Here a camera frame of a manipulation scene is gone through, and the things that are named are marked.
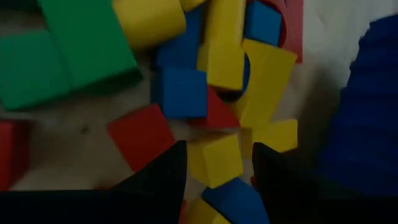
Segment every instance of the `yellow cube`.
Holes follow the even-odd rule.
[[[224,216],[198,198],[193,207],[187,212],[187,224],[229,224]]]
[[[189,12],[192,9],[198,7],[200,4],[204,3],[206,0],[180,0],[181,6],[185,12]]]
[[[237,134],[212,134],[188,142],[188,167],[193,178],[216,188],[243,174]]]
[[[134,50],[160,44],[186,29],[179,0],[113,0],[113,9]]]
[[[211,86],[241,90],[244,51],[241,46],[227,42],[207,42],[199,48],[197,69],[206,72]]]
[[[231,105],[242,128],[266,125],[276,110],[297,55],[255,40],[243,40],[250,61],[246,92]]]
[[[242,129],[243,156],[251,159],[255,142],[264,143],[277,152],[286,152],[297,148],[297,128],[297,120],[289,119],[271,123],[263,128]]]

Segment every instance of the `pile of blocks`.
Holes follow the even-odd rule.
[[[142,75],[132,50],[156,47],[151,105],[108,124],[115,145],[137,172],[175,143],[168,119],[208,130],[188,142],[190,173],[208,188],[187,221],[267,220],[258,193],[238,178],[240,148],[250,159],[254,142],[279,152],[297,147],[297,121],[271,118],[302,61],[302,0],[38,3],[48,30],[0,37],[7,110],[136,85]]]

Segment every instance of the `yellow rectangular block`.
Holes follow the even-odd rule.
[[[191,176],[216,188],[243,174],[237,134],[212,134],[188,142]]]
[[[246,92],[231,105],[242,128],[266,125],[276,110],[297,55],[255,40],[243,40],[250,61]]]
[[[247,128],[241,131],[243,156],[251,159],[253,144],[261,142],[277,152],[286,152],[297,148],[297,120],[289,119],[271,123],[263,128]]]
[[[211,0],[205,28],[205,42],[241,45],[246,0]]]
[[[203,199],[198,198],[193,207],[187,212],[187,224],[229,224],[224,216],[208,205]]]
[[[238,45],[207,42],[199,48],[197,69],[206,72],[207,83],[211,86],[241,90],[244,51]]]
[[[204,3],[206,0],[180,0],[181,6],[185,12],[189,12],[192,9],[198,7],[200,4]]]
[[[185,32],[179,0],[113,0],[113,9],[134,50],[152,47]]]

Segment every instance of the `green rectangular block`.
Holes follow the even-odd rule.
[[[0,99],[7,110],[65,96],[70,77],[46,30],[0,37]]]
[[[69,68],[74,90],[92,90],[96,84],[104,88],[104,80],[117,83],[114,79],[120,76],[132,85],[142,80],[111,2],[39,0],[50,32]]]

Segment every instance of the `blue cube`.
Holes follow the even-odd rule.
[[[154,60],[154,67],[196,69],[200,42],[203,5],[185,13],[187,30],[184,34],[162,44]]]
[[[231,223],[269,223],[261,196],[239,178],[216,189],[207,188],[201,196]]]
[[[184,68],[163,68],[152,79],[151,101],[167,119],[204,118],[207,115],[206,73]]]
[[[244,37],[278,46],[282,15],[259,1],[246,8]]]

